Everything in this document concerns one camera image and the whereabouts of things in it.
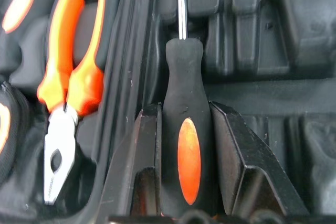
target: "metal pliers head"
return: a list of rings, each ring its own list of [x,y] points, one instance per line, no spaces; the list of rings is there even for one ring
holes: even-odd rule
[[[71,109],[58,107],[50,115],[44,147],[44,201],[53,205],[75,162],[75,130],[78,118]],[[61,163],[53,170],[53,157],[59,152]]]

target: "screwdriver shaft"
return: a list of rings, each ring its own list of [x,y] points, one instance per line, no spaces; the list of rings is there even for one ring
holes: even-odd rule
[[[186,0],[177,0],[178,3],[178,12],[179,12],[179,21],[178,21],[178,37],[179,39],[186,39],[188,37],[187,31],[187,1]]]

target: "orange handle grip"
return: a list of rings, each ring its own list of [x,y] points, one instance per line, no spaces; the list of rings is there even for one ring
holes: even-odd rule
[[[89,48],[69,80],[67,103],[77,111],[79,116],[85,116],[96,110],[103,93],[104,73],[97,67],[95,59],[103,29],[105,2],[106,0],[98,0]]]
[[[84,0],[58,0],[49,32],[48,63],[37,97],[51,112],[65,103],[69,78],[73,70],[72,48]]]

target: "screwdriver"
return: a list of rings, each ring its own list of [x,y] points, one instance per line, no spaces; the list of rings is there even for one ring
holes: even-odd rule
[[[178,34],[166,44],[169,82],[162,110],[161,213],[190,209],[216,215],[218,182],[212,119],[201,74],[203,45],[187,34],[186,0],[178,0]]]

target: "orange and black handle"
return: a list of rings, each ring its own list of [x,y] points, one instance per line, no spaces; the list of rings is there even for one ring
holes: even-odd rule
[[[169,83],[162,110],[161,212],[216,215],[219,195],[212,119],[201,75],[202,43],[166,44]]]
[[[52,112],[67,102],[79,116],[96,110],[102,97],[103,72],[119,0],[98,0],[91,42],[73,71],[72,48],[76,25],[86,0],[57,0],[48,38],[48,63],[37,96]]]
[[[20,40],[28,26],[49,15],[54,0],[12,0],[0,24],[0,74],[9,78],[21,64]]]
[[[49,15],[54,0],[12,0],[2,21],[2,29],[16,39],[38,17]]]

